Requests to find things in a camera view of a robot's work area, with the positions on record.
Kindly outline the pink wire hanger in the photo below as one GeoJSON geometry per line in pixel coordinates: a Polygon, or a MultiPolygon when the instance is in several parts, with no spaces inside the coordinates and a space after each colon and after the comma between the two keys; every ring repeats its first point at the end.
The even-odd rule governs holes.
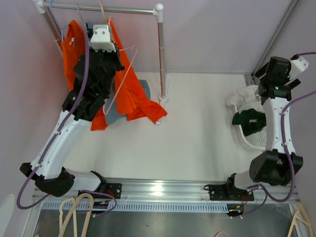
{"type": "Polygon", "coordinates": [[[126,51],[126,50],[135,50],[135,52],[134,52],[134,55],[133,55],[133,57],[132,57],[132,59],[131,59],[131,61],[129,63],[129,66],[128,66],[126,72],[125,72],[125,75],[123,76],[123,79],[121,80],[121,83],[119,84],[119,87],[116,90],[115,95],[114,95],[114,97],[113,97],[113,99],[112,99],[112,101],[111,101],[111,103],[110,103],[110,105],[109,105],[107,110],[105,110],[107,99],[105,100],[105,104],[103,105],[103,114],[104,114],[105,117],[109,113],[109,111],[111,110],[111,107],[113,106],[113,104],[114,104],[114,102],[115,102],[115,100],[116,100],[116,98],[117,98],[117,96],[118,96],[118,94],[119,94],[119,92],[121,90],[121,87],[123,86],[124,81],[125,81],[128,73],[129,73],[130,69],[132,68],[132,64],[133,64],[133,62],[135,60],[135,57],[136,57],[136,55],[138,53],[138,46],[137,45],[133,45],[131,47],[123,48],[123,49],[120,49],[119,52],[126,51]]]}

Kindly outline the grey blue t shirt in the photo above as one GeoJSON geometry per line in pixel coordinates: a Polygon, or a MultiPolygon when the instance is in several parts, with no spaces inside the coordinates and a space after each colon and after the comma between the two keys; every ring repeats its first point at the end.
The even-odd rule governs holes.
{"type": "Polygon", "coordinates": [[[134,45],[124,48],[110,18],[108,19],[108,24],[112,29],[114,43],[119,48],[121,61],[125,66],[125,70],[116,74],[114,93],[110,95],[109,99],[105,100],[105,105],[93,119],[91,125],[92,131],[105,130],[108,125],[113,124],[120,116],[126,116],[128,121],[143,117],[148,117],[152,121],[155,121],[154,102],[146,94],[149,91],[149,87],[143,85],[143,81],[137,78],[131,66],[134,60],[130,60],[126,54],[127,50],[134,50],[134,54],[137,54],[138,47],[134,45]]]}

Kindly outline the light blue wire hanger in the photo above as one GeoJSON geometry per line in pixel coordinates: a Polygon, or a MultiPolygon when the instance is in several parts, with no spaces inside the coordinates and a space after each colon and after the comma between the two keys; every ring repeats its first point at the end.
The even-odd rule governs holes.
{"type": "Polygon", "coordinates": [[[79,17],[80,17],[80,19],[81,19],[83,28],[84,28],[85,31],[88,33],[88,31],[89,31],[89,25],[90,25],[89,20],[85,19],[84,16],[82,15],[81,9],[80,9],[80,6],[79,6],[78,3],[76,3],[76,7],[77,7],[77,11],[78,11],[79,17]]]}

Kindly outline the green white t shirt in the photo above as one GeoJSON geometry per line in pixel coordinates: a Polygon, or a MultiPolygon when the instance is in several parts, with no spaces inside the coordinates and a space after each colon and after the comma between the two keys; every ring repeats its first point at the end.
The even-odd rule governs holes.
{"type": "Polygon", "coordinates": [[[226,105],[237,107],[232,125],[240,125],[244,136],[249,136],[266,127],[266,115],[259,96],[259,86],[250,85],[234,90],[227,98],[226,105]]]}

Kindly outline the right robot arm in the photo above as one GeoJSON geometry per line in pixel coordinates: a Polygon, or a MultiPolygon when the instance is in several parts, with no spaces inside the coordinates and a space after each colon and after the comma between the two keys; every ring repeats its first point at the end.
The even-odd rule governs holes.
{"type": "Polygon", "coordinates": [[[243,173],[234,173],[225,187],[229,199],[237,199],[242,190],[263,190],[271,200],[285,202],[295,186],[295,175],[303,165],[292,143],[289,112],[291,91],[300,84],[297,76],[308,68],[308,61],[294,55],[290,59],[273,56],[254,73],[260,80],[259,95],[266,116],[265,150],[252,160],[243,173]]]}

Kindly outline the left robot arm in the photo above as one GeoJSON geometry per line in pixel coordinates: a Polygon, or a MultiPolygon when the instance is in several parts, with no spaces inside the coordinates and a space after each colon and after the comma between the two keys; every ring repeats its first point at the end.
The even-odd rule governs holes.
{"type": "Polygon", "coordinates": [[[89,50],[89,61],[82,55],[75,66],[73,89],[62,104],[59,120],[46,147],[38,158],[25,162],[20,171],[34,180],[42,192],[61,197],[72,190],[89,191],[95,198],[106,193],[106,179],[96,171],[79,172],[66,169],[65,159],[72,147],[91,126],[93,119],[110,97],[116,72],[124,70],[119,50],[89,50]]]}

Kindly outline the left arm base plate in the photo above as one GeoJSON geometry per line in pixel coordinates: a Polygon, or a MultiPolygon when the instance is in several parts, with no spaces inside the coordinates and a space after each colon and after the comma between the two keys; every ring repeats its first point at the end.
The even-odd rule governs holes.
{"type": "MultiPolygon", "coordinates": [[[[101,185],[101,187],[98,188],[97,190],[95,190],[94,192],[111,195],[115,199],[120,199],[121,189],[122,189],[121,183],[107,183],[107,184],[105,184],[105,186],[101,185]]],[[[85,192],[78,191],[78,196],[83,194],[83,193],[85,193],[85,192]]],[[[110,197],[106,197],[104,195],[98,195],[98,194],[91,194],[91,195],[93,196],[94,199],[110,198],[110,197]]]]}

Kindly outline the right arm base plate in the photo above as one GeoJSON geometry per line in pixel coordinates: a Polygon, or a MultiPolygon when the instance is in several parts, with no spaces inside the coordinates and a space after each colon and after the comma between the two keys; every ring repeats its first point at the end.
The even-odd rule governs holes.
{"type": "Polygon", "coordinates": [[[221,185],[205,185],[204,190],[208,191],[210,200],[214,201],[242,201],[246,198],[247,201],[254,201],[254,194],[247,190],[238,189],[228,184],[221,185]]]}

